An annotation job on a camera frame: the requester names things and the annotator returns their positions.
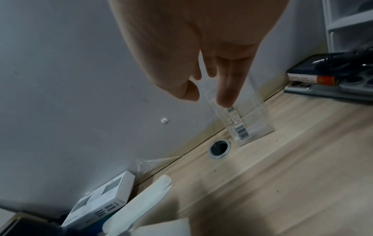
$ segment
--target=transparent plastic container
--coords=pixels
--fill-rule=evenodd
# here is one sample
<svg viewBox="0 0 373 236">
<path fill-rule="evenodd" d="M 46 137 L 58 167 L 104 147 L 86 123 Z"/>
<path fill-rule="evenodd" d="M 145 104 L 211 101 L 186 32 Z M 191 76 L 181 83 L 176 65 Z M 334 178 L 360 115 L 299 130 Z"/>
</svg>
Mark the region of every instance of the transparent plastic container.
<svg viewBox="0 0 373 236">
<path fill-rule="evenodd" d="M 216 78 L 202 80 L 200 90 L 237 145 L 244 145 L 275 130 L 262 98 L 248 79 L 231 108 L 216 103 Z"/>
</svg>

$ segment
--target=wooden desk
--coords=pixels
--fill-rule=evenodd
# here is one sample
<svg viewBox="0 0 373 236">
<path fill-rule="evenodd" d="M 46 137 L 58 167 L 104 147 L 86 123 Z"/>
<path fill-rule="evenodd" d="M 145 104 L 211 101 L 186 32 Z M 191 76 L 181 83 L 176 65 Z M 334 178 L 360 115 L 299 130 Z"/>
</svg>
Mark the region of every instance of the wooden desk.
<svg viewBox="0 0 373 236">
<path fill-rule="evenodd" d="M 373 107 L 282 91 L 267 100 L 276 131 L 219 160 L 205 141 L 167 174 L 162 220 L 198 235 L 373 235 Z"/>
</svg>

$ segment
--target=hand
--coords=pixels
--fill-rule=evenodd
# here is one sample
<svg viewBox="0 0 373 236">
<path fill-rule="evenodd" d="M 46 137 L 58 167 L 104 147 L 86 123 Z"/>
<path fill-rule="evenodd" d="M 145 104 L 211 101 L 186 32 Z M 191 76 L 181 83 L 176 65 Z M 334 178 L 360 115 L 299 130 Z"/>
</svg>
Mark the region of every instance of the hand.
<svg viewBox="0 0 373 236">
<path fill-rule="evenodd" d="M 218 75 L 217 103 L 237 99 L 256 51 L 288 0 L 109 0 L 120 30 L 147 77 L 171 95 L 199 99 L 199 52 Z"/>
</svg>

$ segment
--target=white shelf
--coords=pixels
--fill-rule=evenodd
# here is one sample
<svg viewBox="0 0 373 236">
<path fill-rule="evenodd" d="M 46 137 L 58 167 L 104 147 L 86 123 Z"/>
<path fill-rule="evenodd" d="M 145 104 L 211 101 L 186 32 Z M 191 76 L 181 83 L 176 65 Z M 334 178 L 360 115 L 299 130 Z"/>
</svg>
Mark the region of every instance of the white shelf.
<svg viewBox="0 0 373 236">
<path fill-rule="evenodd" d="M 373 10 L 354 14 L 352 16 L 343 17 L 331 24 L 329 24 L 327 30 L 335 30 L 338 28 L 359 24 L 363 22 L 373 21 Z"/>
</svg>

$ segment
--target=white wall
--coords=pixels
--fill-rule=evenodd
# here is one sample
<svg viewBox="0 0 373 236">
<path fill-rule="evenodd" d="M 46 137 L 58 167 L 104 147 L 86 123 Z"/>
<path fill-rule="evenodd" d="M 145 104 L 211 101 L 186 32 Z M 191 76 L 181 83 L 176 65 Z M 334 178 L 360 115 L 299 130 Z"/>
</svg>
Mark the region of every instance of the white wall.
<svg viewBox="0 0 373 236">
<path fill-rule="evenodd" d="M 325 40 L 319 4 L 290 3 L 255 59 L 258 88 Z M 58 217 L 217 120 L 147 81 L 105 1 L 3 0 L 0 30 L 0 206 Z"/>
</svg>

